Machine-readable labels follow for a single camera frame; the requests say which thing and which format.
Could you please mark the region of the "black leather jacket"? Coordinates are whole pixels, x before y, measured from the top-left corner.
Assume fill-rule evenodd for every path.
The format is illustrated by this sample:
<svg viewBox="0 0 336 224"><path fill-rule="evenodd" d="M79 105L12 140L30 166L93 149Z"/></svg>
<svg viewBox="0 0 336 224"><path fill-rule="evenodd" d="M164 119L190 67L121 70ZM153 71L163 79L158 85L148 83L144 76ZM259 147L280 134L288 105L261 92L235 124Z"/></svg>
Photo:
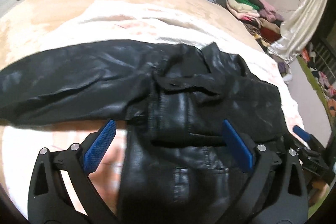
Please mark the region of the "black leather jacket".
<svg viewBox="0 0 336 224"><path fill-rule="evenodd" d="M215 43L110 40L27 56L1 70L1 118L126 121L123 223L215 223L247 180L223 121L254 143L276 144L288 132L278 88Z"/></svg>

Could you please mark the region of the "clothes heap by curtain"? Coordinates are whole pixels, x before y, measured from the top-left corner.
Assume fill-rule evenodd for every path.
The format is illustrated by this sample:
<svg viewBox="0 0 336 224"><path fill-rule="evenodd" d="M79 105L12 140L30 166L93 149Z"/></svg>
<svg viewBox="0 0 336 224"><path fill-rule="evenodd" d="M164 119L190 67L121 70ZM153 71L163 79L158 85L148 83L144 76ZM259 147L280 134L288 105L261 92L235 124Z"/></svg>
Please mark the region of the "clothes heap by curtain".
<svg viewBox="0 0 336 224"><path fill-rule="evenodd" d="M290 66L285 62L279 62L277 63L277 66L284 83L288 85L293 78Z"/></svg>

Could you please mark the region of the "pile of folded clothes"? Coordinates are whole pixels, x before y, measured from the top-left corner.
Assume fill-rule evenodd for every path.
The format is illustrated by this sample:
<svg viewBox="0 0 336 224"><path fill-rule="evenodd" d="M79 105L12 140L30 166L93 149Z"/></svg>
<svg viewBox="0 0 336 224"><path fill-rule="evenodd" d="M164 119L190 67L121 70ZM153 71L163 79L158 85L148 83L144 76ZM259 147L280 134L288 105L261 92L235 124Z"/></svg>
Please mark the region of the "pile of folded clothes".
<svg viewBox="0 0 336 224"><path fill-rule="evenodd" d="M263 51L281 38L284 18L265 0L226 0L227 10L247 29Z"/></svg>

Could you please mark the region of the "white peach patterned blanket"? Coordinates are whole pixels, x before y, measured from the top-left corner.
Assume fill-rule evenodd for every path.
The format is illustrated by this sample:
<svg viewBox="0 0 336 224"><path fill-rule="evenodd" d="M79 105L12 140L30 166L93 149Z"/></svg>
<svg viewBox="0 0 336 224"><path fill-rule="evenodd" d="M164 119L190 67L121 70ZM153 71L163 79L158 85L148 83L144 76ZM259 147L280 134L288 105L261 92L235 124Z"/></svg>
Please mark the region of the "white peach patterned blanket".
<svg viewBox="0 0 336 224"><path fill-rule="evenodd" d="M174 16L159 13L147 18L135 18L125 15L107 17L84 12L52 31L28 26L27 33L24 36L21 31L6 31L6 64L40 51L100 40L185 43L197 48L215 42L220 50L241 55L253 74L278 87L288 129L303 124L298 104L280 78L276 63L262 53L248 31L232 16L228 17L228 24L217 27L184 13ZM11 126L2 128L3 186L23 215L27 214L30 178L40 149L66 149L73 143L83 141L101 125L101 121L86 121L55 124L39 129Z"/></svg>

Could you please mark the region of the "cream satin curtain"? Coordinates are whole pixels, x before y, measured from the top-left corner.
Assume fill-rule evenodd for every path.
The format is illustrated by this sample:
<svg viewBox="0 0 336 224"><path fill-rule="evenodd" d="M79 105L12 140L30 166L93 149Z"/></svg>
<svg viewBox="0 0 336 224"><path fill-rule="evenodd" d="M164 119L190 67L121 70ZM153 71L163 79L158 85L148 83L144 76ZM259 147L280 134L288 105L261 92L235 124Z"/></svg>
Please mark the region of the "cream satin curtain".
<svg viewBox="0 0 336 224"><path fill-rule="evenodd" d="M281 38L268 52L291 63L300 55L313 37L323 16L328 0L303 0L288 20L280 27Z"/></svg>

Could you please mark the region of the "beige plush bedspread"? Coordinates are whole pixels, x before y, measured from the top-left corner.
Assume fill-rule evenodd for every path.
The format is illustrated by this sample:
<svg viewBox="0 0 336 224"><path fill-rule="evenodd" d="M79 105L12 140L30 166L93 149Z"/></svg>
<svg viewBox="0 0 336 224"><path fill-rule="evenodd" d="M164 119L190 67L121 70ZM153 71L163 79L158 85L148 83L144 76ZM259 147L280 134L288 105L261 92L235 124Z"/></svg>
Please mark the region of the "beige plush bedspread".
<svg viewBox="0 0 336 224"><path fill-rule="evenodd" d="M165 16L184 13L217 27L228 24L229 16L234 18L223 7L205 0L24 0L1 17L1 65L7 65L4 48L8 29L21 31L24 36L28 34L28 26L52 31L84 12L135 18L147 18L159 13Z"/></svg>

